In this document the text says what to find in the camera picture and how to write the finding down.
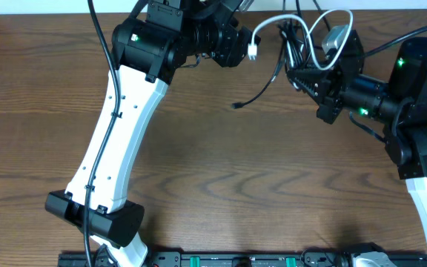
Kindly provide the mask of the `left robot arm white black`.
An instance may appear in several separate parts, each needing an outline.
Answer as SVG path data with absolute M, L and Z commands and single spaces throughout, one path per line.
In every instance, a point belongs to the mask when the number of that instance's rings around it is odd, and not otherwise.
M 245 58 L 259 38 L 234 14 L 249 7 L 244 0 L 138 1 L 102 41 L 109 81 L 99 120 L 76 174 L 47 195 L 45 208 L 118 266 L 141 266 L 148 255 L 138 232 L 145 210 L 128 200 L 128 183 L 153 112 L 189 56 L 210 56 L 221 67 Z

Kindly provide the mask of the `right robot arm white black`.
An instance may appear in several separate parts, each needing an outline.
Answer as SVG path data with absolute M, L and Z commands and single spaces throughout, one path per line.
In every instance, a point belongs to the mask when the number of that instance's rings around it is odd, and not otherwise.
M 388 82 L 363 74 L 365 53 L 355 30 L 339 52 L 329 70 L 308 65 L 287 77 L 328 124 L 344 109 L 383 123 L 383 135 L 375 137 L 406 182 L 427 242 L 427 37 L 404 38 Z

